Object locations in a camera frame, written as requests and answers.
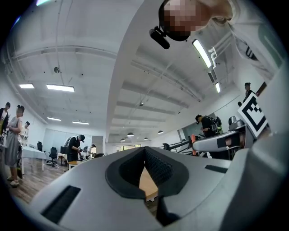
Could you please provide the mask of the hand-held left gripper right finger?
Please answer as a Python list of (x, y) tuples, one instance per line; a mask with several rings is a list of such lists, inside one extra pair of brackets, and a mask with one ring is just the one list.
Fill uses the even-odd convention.
[(144, 148), (145, 168), (158, 188), (154, 226), (220, 226), (230, 197), (222, 196), (219, 183), (230, 161), (192, 157), (158, 148)]

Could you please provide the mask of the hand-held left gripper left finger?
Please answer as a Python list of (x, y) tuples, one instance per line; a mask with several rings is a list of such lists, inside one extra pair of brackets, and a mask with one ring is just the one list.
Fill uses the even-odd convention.
[(41, 189), (29, 219), (41, 231), (159, 231), (144, 199), (128, 199), (107, 183), (108, 166), (133, 150), (100, 157), (68, 170)]

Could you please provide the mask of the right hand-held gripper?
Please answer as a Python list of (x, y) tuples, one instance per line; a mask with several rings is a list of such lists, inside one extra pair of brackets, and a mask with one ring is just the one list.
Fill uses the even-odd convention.
[[(192, 149), (196, 152), (222, 152), (233, 148), (250, 148), (268, 128), (268, 121), (256, 100), (257, 95), (251, 93), (238, 109), (238, 117), (229, 118), (229, 132), (196, 140), (192, 143)], [(236, 139), (239, 139), (239, 144), (233, 146)]]

